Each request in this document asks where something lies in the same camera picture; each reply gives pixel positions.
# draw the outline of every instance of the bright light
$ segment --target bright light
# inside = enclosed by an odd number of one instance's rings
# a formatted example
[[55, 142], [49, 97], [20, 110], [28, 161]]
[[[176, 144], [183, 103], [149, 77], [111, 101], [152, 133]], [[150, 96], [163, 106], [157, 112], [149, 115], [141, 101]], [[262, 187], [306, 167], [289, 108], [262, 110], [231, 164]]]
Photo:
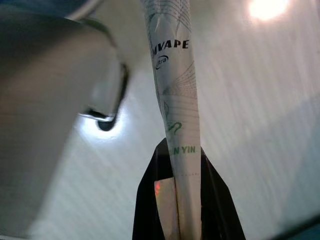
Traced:
[[288, 3], [289, 0], [253, 0], [249, 10], [252, 17], [267, 21], [283, 14]]

